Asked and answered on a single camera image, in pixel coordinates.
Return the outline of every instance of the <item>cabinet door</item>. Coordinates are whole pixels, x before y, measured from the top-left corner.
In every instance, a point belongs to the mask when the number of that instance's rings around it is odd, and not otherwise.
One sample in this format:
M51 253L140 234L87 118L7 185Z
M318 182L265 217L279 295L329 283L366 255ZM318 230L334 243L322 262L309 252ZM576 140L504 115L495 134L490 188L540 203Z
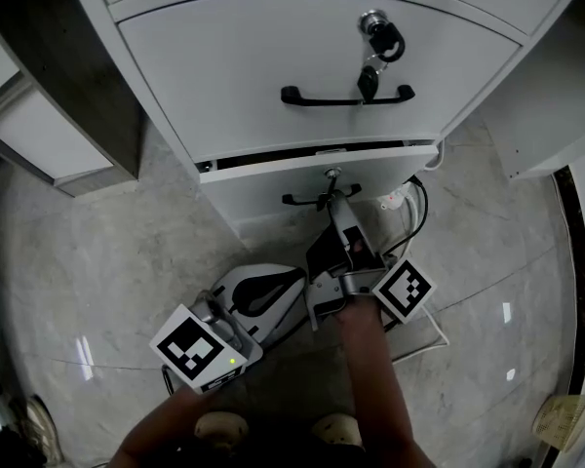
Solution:
M306 98L360 98L371 48L359 17L383 10L406 41L376 98L400 104L301 107ZM122 22L152 92L194 161L357 141L428 139L518 49L472 22L399 0L197 0Z

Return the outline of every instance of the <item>black cable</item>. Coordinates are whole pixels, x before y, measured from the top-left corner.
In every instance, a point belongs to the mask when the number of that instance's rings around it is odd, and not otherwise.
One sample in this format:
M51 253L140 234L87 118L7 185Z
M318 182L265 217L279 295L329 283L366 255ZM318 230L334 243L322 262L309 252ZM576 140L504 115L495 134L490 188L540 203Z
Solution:
M163 364L163 366L160 368L160 371L163 373L163 379L165 380L165 386L167 387L169 395L173 395L174 385L172 384L172 379L169 376L169 366Z
M422 229L422 226L425 224L425 221L427 221L427 214L429 213L429 196L427 196L427 189L425 189L425 186L422 185L422 182L418 179L417 176L412 175L409 178L409 181L414 184L416 187L418 187L421 191L422 191L422 195L424 197L424 201L425 201L425 212L422 215L422 220L420 220L420 223L418 224L418 226L416 227L416 229L409 234L407 237L405 237L404 239L402 239L401 241L399 241L396 245L394 245L392 248L390 248L386 253L384 254L390 254L391 252L395 251L397 248L399 248L401 245L405 244L407 241L409 241L412 237L414 237L416 234L418 234L418 232L420 232L420 229Z
M398 319L395 319L393 321L390 321L387 325L385 325L383 327L383 332L389 332L390 330L392 330L398 324L399 324L399 320Z

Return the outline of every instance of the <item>black drawer handle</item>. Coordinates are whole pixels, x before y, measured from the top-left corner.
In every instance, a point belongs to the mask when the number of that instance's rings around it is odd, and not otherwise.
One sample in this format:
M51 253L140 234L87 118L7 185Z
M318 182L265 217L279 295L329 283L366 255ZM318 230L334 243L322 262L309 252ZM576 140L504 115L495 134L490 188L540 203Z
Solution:
M304 98L298 87L290 86L282 89L282 102L290 105L301 105L304 107L321 107L330 105L380 105L380 104L400 104L406 100L414 98L415 93L410 85L401 85L397 89L398 97L392 98L374 98L369 102L363 102L361 99L343 99L343 100L320 100L316 98Z

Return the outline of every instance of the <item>sneaker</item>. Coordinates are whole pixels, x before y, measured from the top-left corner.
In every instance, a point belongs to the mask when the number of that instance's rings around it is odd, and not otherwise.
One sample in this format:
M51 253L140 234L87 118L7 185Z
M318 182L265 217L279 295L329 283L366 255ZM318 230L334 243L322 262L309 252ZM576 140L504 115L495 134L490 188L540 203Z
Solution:
M310 432L326 444L363 446L358 420L347 414L329 414L319 419Z
M197 420L195 437L217 450L232 453L250 433L243 416L233 412L208 412Z
M62 453L57 427L38 397L31 397L26 401L26 416L26 436L46 456L46 465L54 466L61 463Z

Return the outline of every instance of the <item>person's right hand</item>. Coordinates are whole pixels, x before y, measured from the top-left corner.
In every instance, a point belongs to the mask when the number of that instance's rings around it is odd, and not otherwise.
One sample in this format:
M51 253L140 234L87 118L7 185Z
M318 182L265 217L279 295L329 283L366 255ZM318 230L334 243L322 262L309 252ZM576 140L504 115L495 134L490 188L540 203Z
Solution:
M374 296L353 296L346 306L334 314L343 331L362 332L376 323L381 325L379 304Z

